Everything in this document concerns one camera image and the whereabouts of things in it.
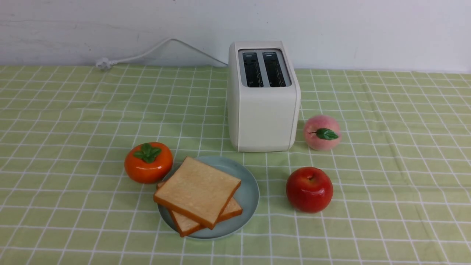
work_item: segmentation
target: toast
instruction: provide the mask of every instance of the toast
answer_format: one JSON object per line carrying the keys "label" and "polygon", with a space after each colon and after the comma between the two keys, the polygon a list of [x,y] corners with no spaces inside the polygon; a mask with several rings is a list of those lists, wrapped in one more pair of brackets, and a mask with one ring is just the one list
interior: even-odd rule
{"label": "toast", "polygon": [[[159,182],[157,184],[157,188],[160,188],[165,182]],[[173,220],[173,223],[177,227],[177,231],[180,234],[180,237],[186,237],[196,231],[199,231],[201,229],[204,229],[205,227],[190,218],[181,215],[179,213],[176,213],[172,210],[169,210],[169,214]],[[239,203],[232,197],[229,200],[229,203],[227,204],[226,208],[224,208],[224,211],[218,218],[218,223],[228,220],[232,217],[238,216],[242,214],[242,207],[240,207]]]}
{"label": "toast", "polygon": [[241,180],[186,157],[173,176],[154,193],[154,202],[214,229]]}

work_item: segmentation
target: peach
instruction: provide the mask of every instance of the peach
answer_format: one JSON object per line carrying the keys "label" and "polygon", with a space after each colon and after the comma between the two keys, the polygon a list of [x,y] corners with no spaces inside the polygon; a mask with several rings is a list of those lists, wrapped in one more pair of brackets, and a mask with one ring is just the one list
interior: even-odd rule
{"label": "peach", "polygon": [[340,125],[328,115],[311,117],[304,125],[304,140],[314,150],[330,150],[337,146],[341,139]]}

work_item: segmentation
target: fake fruit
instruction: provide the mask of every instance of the fake fruit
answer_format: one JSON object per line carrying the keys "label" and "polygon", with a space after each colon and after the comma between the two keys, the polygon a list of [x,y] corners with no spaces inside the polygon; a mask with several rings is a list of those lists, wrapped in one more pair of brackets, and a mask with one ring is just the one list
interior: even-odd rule
{"label": "fake fruit", "polygon": [[342,140],[340,125],[327,115],[317,115],[307,120],[303,133],[309,147],[317,151],[330,150]]}
{"label": "fake fruit", "polygon": [[161,180],[171,170],[172,165],[172,152],[159,142],[138,145],[124,159],[124,170],[129,178],[142,184]]}
{"label": "fake fruit", "polygon": [[306,166],[291,173],[286,183],[286,195],[295,209],[317,213],[332,200],[333,186],[324,171]]}

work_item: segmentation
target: white toaster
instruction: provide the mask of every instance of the white toaster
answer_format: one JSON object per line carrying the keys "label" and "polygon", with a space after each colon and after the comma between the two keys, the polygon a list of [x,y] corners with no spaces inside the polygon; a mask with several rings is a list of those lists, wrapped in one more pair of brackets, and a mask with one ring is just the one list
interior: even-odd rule
{"label": "white toaster", "polygon": [[294,144],[301,91],[281,41],[229,48],[227,118],[238,152],[287,151]]}

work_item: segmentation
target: white cable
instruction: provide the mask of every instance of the white cable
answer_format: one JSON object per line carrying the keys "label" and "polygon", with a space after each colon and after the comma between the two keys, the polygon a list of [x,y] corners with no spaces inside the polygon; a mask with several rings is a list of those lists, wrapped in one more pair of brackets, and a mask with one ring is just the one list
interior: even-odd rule
{"label": "white cable", "polygon": [[184,41],[181,41],[181,40],[179,40],[179,39],[174,39],[174,38],[167,38],[167,39],[165,39],[165,40],[159,42],[159,43],[156,44],[154,47],[152,47],[152,49],[146,51],[146,52],[143,53],[143,54],[136,55],[136,56],[129,57],[129,58],[119,59],[119,60],[111,60],[111,61],[110,61],[108,58],[106,58],[106,57],[102,57],[102,58],[100,58],[100,59],[97,60],[95,66],[98,67],[98,68],[100,68],[101,70],[108,70],[108,69],[111,69],[111,67],[113,67],[113,65],[116,65],[116,64],[119,64],[119,63],[122,63],[122,62],[127,62],[127,61],[131,61],[131,60],[135,60],[135,59],[142,58],[142,57],[144,57],[144,56],[146,56],[147,54],[153,52],[154,50],[156,50],[157,48],[159,48],[160,46],[164,45],[165,43],[167,43],[167,42],[169,42],[169,41],[178,41],[178,42],[180,42],[180,43],[182,43],[182,44],[184,44],[184,45],[190,47],[191,49],[196,50],[196,51],[198,51],[198,52],[200,52],[200,53],[202,53],[202,54],[208,56],[209,58],[212,58],[212,59],[214,59],[214,60],[216,60],[216,61],[218,61],[218,62],[220,62],[220,63],[222,63],[222,64],[224,64],[224,65],[227,65],[227,63],[225,63],[225,62],[223,62],[223,61],[221,61],[221,60],[219,60],[219,59],[217,59],[217,58],[215,58],[215,57],[213,57],[213,56],[207,54],[206,52],[204,52],[204,51],[202,51],[202,50],[199,50],[198,48],[195,48],[195,47],[191,46],[190,44],[188,44],[188,43],[186,43],[186,42],[184,42]]}

